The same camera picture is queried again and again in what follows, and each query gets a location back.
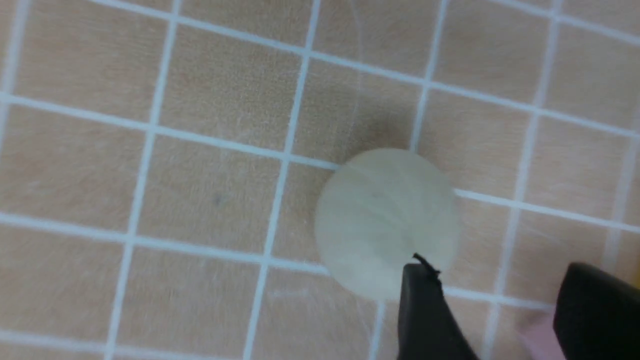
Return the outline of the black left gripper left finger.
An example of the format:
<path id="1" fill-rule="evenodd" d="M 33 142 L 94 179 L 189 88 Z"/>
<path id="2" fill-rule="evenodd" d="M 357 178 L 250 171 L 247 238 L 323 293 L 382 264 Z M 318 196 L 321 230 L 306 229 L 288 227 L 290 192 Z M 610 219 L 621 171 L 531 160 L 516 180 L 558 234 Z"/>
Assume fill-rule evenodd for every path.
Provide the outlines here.
<path id="1" fill-rule="evenodd" d="M 403 266 L 398 360 L 477 360 L 446 301 L 441 272 L 423 256 Z"/>

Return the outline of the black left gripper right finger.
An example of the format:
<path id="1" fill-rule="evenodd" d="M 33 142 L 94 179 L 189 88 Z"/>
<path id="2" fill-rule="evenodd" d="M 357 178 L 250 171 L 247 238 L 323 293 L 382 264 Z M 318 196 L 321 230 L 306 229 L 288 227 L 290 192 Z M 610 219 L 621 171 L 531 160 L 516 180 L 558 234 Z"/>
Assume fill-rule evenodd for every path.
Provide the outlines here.
<path id="1" fill-rule="evenodd" d="M 594 265 L 572 262 L 553 330 L 567 360 L 638 360 L 640 290 Z"/>

